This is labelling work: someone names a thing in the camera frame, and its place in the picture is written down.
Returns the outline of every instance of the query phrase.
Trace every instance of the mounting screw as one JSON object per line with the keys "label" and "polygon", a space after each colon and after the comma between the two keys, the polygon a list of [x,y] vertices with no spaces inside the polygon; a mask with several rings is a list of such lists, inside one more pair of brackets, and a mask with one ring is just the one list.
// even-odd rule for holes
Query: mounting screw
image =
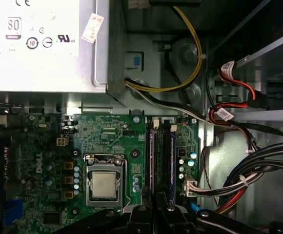
{"label": "mounting screw", "polygon": [[136,117],[133,118],[133,121],[134,121],[134,123],[139,123],[141,121],[141,119],[138,116],[136,116]]}
{"label": "mounting screw", "polygon": [[168,207],[167,207],[167,210],[168,210],[168,211],[175,211],[175,207],[174,207],[174,206],[168,206]]}
{"label": "mounting screw", "polygon": [[206,211],[202,211],[201,213],[200,213],[200,215],[202,216],[202,217],[209,217],[209,213],[208,212],[206,212]]}
{"label": "mounting screw", "polygon": [[145,206],[141,206],[141,207],[138,208],[138,210],[139,211],[145,211],[145,210],[147,210],[147,208]]}
{"label": "mounting screw", "polygon": [[113,211],[109,211],[107,214],[106,214],[107,217],[112,217],[114,216],[114,212]]}

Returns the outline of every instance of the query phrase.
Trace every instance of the zip tie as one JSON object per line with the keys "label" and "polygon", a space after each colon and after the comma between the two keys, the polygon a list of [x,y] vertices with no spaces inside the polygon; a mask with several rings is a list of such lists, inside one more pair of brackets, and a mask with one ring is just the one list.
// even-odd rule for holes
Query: zip tie
{"label": "zip tie", "polygon": [[253,150],[248,150],[248,149],[246,149],[246,150],[245,150],[245,153],[246,153],[246,154],[250,154],[250,153],[254,153],[254,151],[253,151]]}
{"label": "zip tie", "polygon": [[199,59],[206,59],[206,54],[202,54],[198,56]]}
{"label": "zip tie", "polygon": [[244,185],[245,185],[246,187],[249,187],[249,184],[247,183],[247,181],[246,181],[246,179],[245,179],[245,177],[244,177],[243,175],[240,175],[240,176],[239,176],[239,179],[240,179],[241,182],[244,183]]}

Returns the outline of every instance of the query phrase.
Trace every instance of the yellow wire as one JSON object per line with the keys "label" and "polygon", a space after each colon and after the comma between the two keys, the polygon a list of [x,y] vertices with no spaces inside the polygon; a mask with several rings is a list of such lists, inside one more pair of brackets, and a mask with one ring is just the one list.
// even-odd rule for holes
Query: yellow wire
{"label": "yellow wire", "polygon": [[193,36],[195,43],[196,43],[196,47],[197,47],[197,53],[198,53],[198,62],[197,62],[197,66],[195,68],[195,70],[193,71],[193,73],[191,74],[191,76],[182,84],[175,86],[175,87],[169,87],[169,88],[153,88],[153,87],[143,87],[140,85],[136,85],[131,83],[129,80],[126,81],[126,83],[129,83],[129,85],[131,87],[133,87],[134,89],[140,90],[140,91],[146,91],[146,92],[166,92],[166,91],[171,91],[174,89],[179,89],[182,88],[184,86],[186,86],[187,84],[189,84],[190,82],[192,82],[198,75],[200,69],[201,69],[201,65],[202,65],[202,48],[201,48],[201,44],[199,41],[199,38],[197,36],[197,33],[194,29],[194,27],[191,25],[190,21],[188,20],[188,18],[186,17],[186,15],[181,11],[181,9],[179,9],[176,6],[173,6],[173,8],[179,13],[179,15],[181,16],[182,20],[184,21],[184,23],[186,24],[186,26],[188,27],[191,35]]}

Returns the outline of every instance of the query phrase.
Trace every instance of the white connector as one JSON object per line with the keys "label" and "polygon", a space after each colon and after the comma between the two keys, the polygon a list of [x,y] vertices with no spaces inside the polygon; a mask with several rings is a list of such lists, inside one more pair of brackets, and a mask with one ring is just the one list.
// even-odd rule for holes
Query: white connector
{"label": "white connector", "polygon": [[192,176],[188,175],[185,177],[185,182],[184,182],[184,191],[186,197],[197,197],[197,195],[190,190],[190,185],[197,187],[198,181],[196,181]]}

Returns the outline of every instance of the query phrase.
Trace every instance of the electrolytic capacitor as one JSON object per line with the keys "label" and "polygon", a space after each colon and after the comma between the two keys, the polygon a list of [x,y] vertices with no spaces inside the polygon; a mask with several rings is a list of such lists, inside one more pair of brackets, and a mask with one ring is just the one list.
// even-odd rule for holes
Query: electrolytic capacitor
{"label": "electrolytic capacitor", "polygon": [[46,171],[51,171],[53,168],[55,167],[55,164],[53,162],[50,162],[48,163],[46,166],[45,166],[45,169]]}
{"label": "electrolytic capacitor", "polygon": [[46,178],[44,183],[45,183],[46,186],[51,186],[53,184],[54,180],[55,179],[53,177],[48,177],[48,178]]}

